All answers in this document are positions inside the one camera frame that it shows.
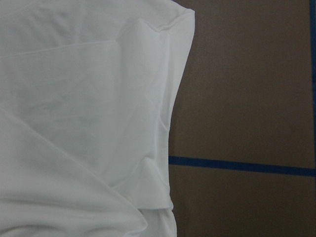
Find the white long-sleeve printed shirt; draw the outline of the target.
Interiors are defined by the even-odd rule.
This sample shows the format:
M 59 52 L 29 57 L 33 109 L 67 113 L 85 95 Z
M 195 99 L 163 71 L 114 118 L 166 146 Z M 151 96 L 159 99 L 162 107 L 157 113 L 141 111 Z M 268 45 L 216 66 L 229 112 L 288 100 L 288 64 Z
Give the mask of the white long-sleeve printed shirt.
M 168 140 L 194 32 L 172 0 L 1 1 L 1 236 L 177 235 Z

